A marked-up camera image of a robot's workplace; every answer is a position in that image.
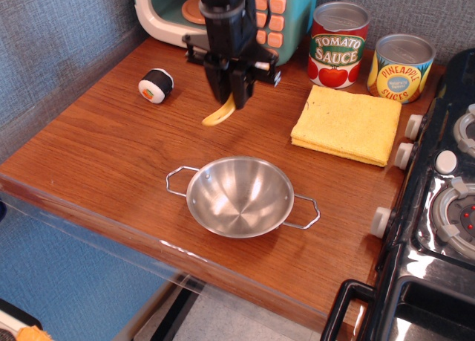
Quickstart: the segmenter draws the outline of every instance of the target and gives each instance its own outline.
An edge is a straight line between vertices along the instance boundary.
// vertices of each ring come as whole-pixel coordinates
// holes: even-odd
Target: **can lid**
[[[403,65],[420,65],[431,62],[436,49],[423,38],[410,34],[391,34],[383,36],[376,43],[379,56]]]
[[[331,1],[319,5],[313,19],[328,31],[357,30],[370,23],[370,14],[349,1]]]

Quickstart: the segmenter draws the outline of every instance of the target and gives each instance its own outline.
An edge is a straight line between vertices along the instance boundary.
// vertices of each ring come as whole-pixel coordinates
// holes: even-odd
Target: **tomato sauce can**
[[[317,85],[344,88],[358,78],[369,13],[348,1],[322,4],[313,13],[308,74]]]
[[[368,76],[368,91],[401,103],[417,100],[435,56],[434,46],[418,36],[392,34],[380,38]]]

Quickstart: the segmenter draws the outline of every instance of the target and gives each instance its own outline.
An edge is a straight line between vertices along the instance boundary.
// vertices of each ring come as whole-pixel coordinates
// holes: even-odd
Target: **gray fabric wall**
[[[319,4],[328,1],[318,0]],[[372,16],[367,48],[425,37],[446,64],[475,47],[475,0],[346,0]],[[134,0],[0,0],[0,163],[146,37]]]
[[[435,61],[446,65],[464,49],[475,48],[475,0],[318,0],[352,1],[372,17],[366,47],[374,49],[387,34],[419,35],[437,50]]]
[[[0,162],[145,37],[134,0],[0,0]]]

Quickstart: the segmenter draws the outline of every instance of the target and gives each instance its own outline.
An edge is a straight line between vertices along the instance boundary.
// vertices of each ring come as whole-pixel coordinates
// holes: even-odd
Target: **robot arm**
[[[201,0],[206,34],[185,35],[188,61],[202,64],[218,101],[233,94],[236,109],[252,96],[255,81],[277,85],[278,56],[257,43],[255,0]],[[206,53],[196,51],[194,47]]]

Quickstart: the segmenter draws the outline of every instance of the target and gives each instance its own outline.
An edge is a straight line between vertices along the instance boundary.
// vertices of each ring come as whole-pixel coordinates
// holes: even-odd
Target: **blue floor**
[[[33,218],[38,211],[29,209],[8,207],[0,221],[0,298],[37,318],[55,341],[112,340],[172,274],[65,220]]]

